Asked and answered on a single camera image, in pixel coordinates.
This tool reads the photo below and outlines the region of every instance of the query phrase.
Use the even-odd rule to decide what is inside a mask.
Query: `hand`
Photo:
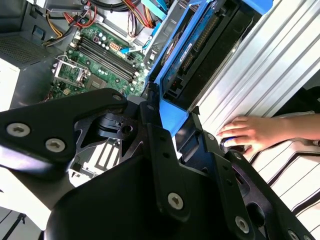
[[[288,139],[285,127],[283,118],[239,116],[225,125],[217,135],[221,138],[237,137],[226,141],[226,147],[249,145],[244,156],[250,159],[257,152]]]

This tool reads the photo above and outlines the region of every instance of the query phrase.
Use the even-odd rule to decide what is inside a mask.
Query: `finger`
[[[246,128],[247,126],[248,124],[245,121],[234,121],[225,125],[223,128],[221,128],[219,133],[222,133],[231,129],[242,129],[242,128]]]
[[[225,147],[251,145],[252,139],[248,136],[240,136],[227,140],[223,145]]]
[[[236,128],[236,129],[231,129],[231,130],[226,130],[226,131],[220,132],[217,135],[221,138],[247,136],[247,135],[249,135],[249,130],[247,127]]]
[[[247,159],[250,160],[253,155],[255,154],[255,150],[253,149],[253,147],[249,147],[245,153],[243,154],[243,156]]]
[[[237,116],[232,122],[247,122],[249,118],[247,116]]]

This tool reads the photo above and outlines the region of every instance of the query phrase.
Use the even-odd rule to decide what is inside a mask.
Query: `red wire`
[[[67,21],[69,24],[74,20],[73,17],[71,17],[71,16],[70,16],[68,13],[66,13],[66,12],[63,13],[63,15],[64,15],[66,21]],[[92,19],[91,11],[89,11],[89,15],[90,15],[90,19],[89,19],[89,21],[88,21],[86,24],[81,24],[81,23],[77,22],[75,25],[78,26],[78,27],[80,27],[80,28],[88,28],[88,27],[92,26],[92,24],[95,23],[95,20],[96,20],[96,18],[97,18],[97,7],[96,7],[96,6],[94,7],[94,17],[93,17],[93,19]]]
[[[149,28],[152,28],[148,21],[146,20],[146,18],[142,15],[142,13],[139,11],[139,9],[136,7],[136,5],[134,5],[130,0],[125,0],[131,7],[133,7],[139,14],[140,14],[140,17],[141,19],[143,20],[144,24],[149,27]]]
[[[152,24],[151,20],[147,16],[147,7],[146,6],[143,6],[143,12],[144,12],[144,15],[145,15],[146,20],[148,21],[149,25],[153,27],[153,24]]]

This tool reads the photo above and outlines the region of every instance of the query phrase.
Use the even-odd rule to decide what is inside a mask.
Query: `orange wire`
[[[64,15],[66,21],[67,21],[69,24],[74,20],[73,17],[70,16],[70,15],[69,15],[68,13],[66,13],[66,12],[64,12],[63,15]],[[81,23],[77,22],[75,25],[78,26],[78,27],[80,27],[80,28],[88,28],[88,27],[92,26],[92,24],[95,23],[95,20],[96,20],[96,18],[97,18],[97,7],[96,7],[96,6],[94,7],[94,17],[93,17],[93,19],[92,19],[91,11],[89,11],[89,15],[90,15],[90,19],[89,19],[89,21],[88,21],[86,24],[81,24]]]
[[[152,26],[149,25],[148,21],[147,21],[146,18],[142,15],[142,13],[139,11],[139,9],[136,7],[136,5],[134,5],[130,0],[125,0],[125,1],[126,1],[132,8],[134,8],[134,10],[136,10],[136,11],[140,14],[140,16],[141,16],[143,22],[146,24],[146,26],[148,26],[149,28],[152,28]]]
[[[153,19],[152,19],[152,17],[151,17],[150,11],[149,11],[149,9],[148,9],[147,7],[145,7],[145,11],[146,11],[146,14],[147,14],[147,16],[148,16],[148,20],[149,20],[149,22],[150,22],[150,25],[151,25],[152,27],[154,27]]]
[[[149,18],[147,16],[146,6],[143,6],[143,13],[144,13],[144,15],[146,17],[146,20],[148,21],[149,25],[151,25],[150,20],[149,20]]]

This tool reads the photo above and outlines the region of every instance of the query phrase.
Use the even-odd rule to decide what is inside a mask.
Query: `white label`
[[[186,50],[184,51],[183,55],[180,58],[180,63],[185,59],[187,53],[189,52],[190,48],[192,46],[192,43],[189,44],[189,46],[186,48]]]

